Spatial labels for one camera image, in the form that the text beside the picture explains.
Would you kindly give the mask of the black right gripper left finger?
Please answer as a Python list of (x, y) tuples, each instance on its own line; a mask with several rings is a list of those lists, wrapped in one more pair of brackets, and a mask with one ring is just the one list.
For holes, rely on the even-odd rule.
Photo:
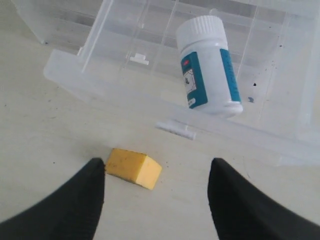
[(92, 240), (105, 198), (105, 164), (93, 158), (52, 194), (1, 222), (2, 240)]

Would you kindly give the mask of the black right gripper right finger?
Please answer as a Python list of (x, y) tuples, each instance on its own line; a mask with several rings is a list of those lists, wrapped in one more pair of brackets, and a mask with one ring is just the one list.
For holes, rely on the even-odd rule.
[(222, 158), (211, 162), (208, 204), (220, 240), (318, 240), (320, 227), (256, 188)]

